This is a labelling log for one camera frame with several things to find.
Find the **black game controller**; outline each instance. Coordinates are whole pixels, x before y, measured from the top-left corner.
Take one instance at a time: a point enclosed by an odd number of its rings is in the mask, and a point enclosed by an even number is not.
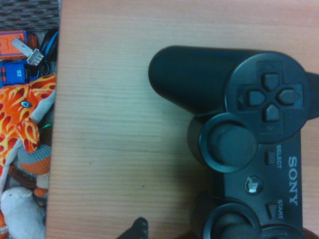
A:
[[[202,239],[304,239],[300,130],[319,116],[319,76],[278,52],[172,46],[154,90],[195,115],[193,155],[211,185],[191,212]]]

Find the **sony logo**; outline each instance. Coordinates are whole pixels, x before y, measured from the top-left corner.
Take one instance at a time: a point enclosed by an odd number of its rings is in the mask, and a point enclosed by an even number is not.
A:
[[[290,197],[290,203],[294,203],[296,206],[298,205],[298,195],[297,195],[297,170],[296,167],[297,166],[297,158],[296,157],[289,157],[289,167],[290,167],[290,171],[289,171],[289,186],[290,186],[290,190],[289,192],[291,192],[293,195],[293,197]]]

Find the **white plush toy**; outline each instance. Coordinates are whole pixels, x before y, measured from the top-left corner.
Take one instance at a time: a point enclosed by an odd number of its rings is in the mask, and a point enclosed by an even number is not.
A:
[[[45,210],[32,198],[32,192],[14,187],[2,194],[1,211],[13,239],[45,239],[42,222]]]

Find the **green string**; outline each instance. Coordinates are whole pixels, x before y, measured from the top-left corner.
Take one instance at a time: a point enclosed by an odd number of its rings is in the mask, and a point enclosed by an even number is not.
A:
[[[52,123],[48,123],[48,124],[46,124],[45,126],[43,126],[41,129],[39,129],[39,132],[42,133],[45,128],[52,127],[52,126],[53,126]]]

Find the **box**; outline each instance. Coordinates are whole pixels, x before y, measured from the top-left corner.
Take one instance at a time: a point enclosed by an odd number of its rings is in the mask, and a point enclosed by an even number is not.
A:
[[[31,49],[37,48],[37,37],[26,31],[0,31],[0,60],[21,60],[26,56],[12,45],[12,41],[18,37]]]

